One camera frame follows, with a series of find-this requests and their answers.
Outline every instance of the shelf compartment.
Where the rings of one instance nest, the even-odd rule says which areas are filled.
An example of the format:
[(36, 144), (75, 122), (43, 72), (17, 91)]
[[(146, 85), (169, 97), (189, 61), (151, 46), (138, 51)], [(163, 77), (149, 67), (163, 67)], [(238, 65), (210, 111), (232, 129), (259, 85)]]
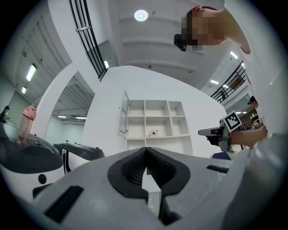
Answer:
[(126, 151), (145, 147), (145, 139), (126, 139)]
[(183, 136), (178, 138), (167, 138), (167, 139), (146, 139), (147, 147), (157, 147), (168, 151), (177, 153), (193, 155), (192, 154), (192, 143), (190, 136)]
[(188, 134), (188, 125), (184, 116), (172, 117), (173, 133), (174, 136)]
[(128, 137), (145, 137), (144, 117), (128, 117), (127, 130)]
[(185, 116), (181, 102), (169, 102), (171, 116)]
[(144, 100), (129, 101), (128, 116), (144, 116)]
[(158, 130), (158, 137), (172, 136), (172, 126), (169, 116), (146, 117), (146, 137), (150, 137), (150, 131)]
[(169, 116), (167, 101), (145, 101), (145, 116)]

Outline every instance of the white pillar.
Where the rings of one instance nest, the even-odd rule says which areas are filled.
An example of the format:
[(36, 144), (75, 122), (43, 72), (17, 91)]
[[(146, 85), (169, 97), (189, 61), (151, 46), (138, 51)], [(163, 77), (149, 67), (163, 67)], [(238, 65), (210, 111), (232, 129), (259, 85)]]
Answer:
[(37, 116), (32, 125), (31, 134), (36, 134), (38, 137), (45, 139), (53, 109), (62, 91), (77, 71), (77, 65), (72, 62), (62, 69), (51, 82), (38, 105)]

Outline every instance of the person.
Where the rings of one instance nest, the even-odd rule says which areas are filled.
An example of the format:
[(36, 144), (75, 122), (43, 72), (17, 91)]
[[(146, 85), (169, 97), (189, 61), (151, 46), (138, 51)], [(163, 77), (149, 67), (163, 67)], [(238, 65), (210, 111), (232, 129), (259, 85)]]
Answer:
[(256, 126), (256, 128), (261, 128), (263, 125), (265, 125), (265, 118), (262, 114), (262, 109), (259, 107), (258, 102), (256, 101), (255, 97), (252, 96), (247, 104), (251, 105), (253, 109), (256, 109), (258, 117), (259, 117), (259, 124)]
[(6, 123), (9, 120), (8, 110), (10, 110), (9, 106), (5, 106), (4, 110), (0, 114), (0, 122)]
[[(283, 105), (287, 98), (287, 54), (258, 10), (246, 1), (225, 0), (224, 9), (197, 6), (185, 19), (182, 35), (186, 33), (187, 45), (209, 46), (231, 41), (241, 48), (246, 74), (266, 123), (257, 130), (234, 130), (230, 135), (231, 144), (254, 146), (268, 134), (286, 133), (288, 108)], [(281, 116), (275, 119), (273, 111)]]

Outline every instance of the white shelf unit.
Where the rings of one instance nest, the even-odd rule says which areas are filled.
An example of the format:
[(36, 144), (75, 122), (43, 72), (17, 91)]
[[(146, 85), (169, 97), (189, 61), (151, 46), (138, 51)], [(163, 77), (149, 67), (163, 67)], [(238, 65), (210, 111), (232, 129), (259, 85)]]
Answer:
[(150, 137), (150, 131), (158, 131), (159, 137), (172, 136), (172, 126), (169, 116), (145, 117), (146, 137)]
[[(127, 105), (126, 101), (125, 94), (122, 106)], [(190, 133), (181, 102), (129, 100), (128, 112), (125, 115), (125, 112), (120, 114), (119, 127), (125, 132), (119, 132), (119, 135), (126, 138), (126, 150), (159, 147), (192, 154)], [(158, 131), (157, 137), (150, 137), (152, 130)]]

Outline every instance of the small object on shelf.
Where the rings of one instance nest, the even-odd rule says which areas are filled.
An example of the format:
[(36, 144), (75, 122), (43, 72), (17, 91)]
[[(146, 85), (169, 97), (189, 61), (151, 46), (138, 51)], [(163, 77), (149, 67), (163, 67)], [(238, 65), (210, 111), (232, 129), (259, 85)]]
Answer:
[(158, 137), (158, 130), (151, 130), (150, 137)]

